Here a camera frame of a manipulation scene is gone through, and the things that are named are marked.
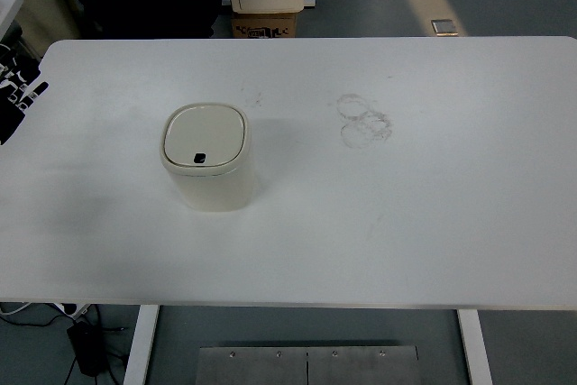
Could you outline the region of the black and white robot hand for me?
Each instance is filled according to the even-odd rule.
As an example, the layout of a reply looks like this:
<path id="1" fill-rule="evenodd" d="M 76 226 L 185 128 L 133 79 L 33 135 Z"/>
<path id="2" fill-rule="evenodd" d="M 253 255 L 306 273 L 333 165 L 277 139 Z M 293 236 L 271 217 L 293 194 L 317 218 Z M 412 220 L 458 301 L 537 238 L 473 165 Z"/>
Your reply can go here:
<path id="1" fill-rule="evenodd" d="M 40 63 L 1 45 L 1 144 L 4 145 L 25 118 L 28 108 L 49 86 L 41 82 L 32 87 L 41 74 Z"/>

